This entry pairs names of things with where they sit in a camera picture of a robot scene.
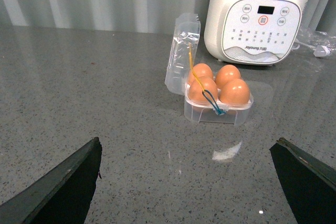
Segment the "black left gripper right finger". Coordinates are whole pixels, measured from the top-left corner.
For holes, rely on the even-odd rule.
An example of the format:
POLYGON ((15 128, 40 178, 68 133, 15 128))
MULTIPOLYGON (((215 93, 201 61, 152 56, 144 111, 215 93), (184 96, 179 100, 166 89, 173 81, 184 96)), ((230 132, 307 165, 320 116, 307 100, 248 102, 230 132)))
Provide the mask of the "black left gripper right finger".
POLYGON ((335 223, 335 169, 283 137, 270 152, 297 223, 335 223))

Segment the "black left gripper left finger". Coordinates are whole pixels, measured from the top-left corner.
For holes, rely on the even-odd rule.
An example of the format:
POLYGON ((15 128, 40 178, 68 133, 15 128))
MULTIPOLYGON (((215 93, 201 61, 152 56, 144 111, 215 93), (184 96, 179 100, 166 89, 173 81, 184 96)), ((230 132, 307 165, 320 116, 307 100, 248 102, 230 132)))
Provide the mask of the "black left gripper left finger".
POLYGON ((94 137, 38 181, 1 205, 1 223, 84 223, 100 177, 94 137))

